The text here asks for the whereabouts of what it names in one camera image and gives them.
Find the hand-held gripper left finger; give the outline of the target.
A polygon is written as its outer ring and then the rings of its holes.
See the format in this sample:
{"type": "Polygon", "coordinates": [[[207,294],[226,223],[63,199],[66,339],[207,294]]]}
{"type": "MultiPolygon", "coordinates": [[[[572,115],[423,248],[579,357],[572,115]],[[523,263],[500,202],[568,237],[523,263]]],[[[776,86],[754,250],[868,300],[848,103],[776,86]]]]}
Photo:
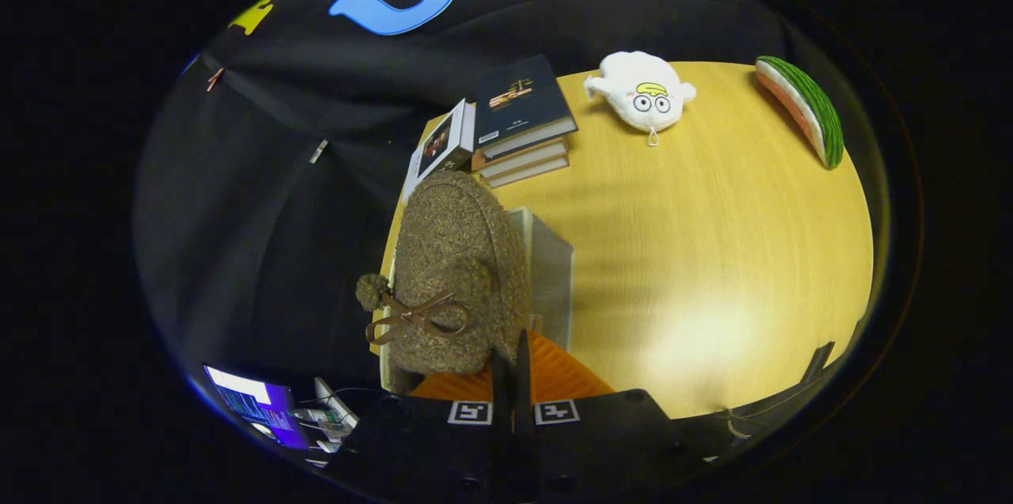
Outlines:
{"type": "Polygon", "coordinates": [[[506,360],[492,400],[384,395],[328,464],[329,481],[369,501],[495,501],[510,441],[506,360]]]}

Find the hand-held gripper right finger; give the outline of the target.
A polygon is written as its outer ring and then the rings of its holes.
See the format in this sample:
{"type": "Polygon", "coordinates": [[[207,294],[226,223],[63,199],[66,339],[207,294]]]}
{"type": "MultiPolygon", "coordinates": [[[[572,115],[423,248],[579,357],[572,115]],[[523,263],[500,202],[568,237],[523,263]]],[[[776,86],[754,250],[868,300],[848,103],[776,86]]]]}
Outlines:
{"type": "Polygon", "coordinates": [[[641,388],[536,399],[528,332],[518,339],[516,433],[534,501],[665,501],[683,442],[641,388]]]}

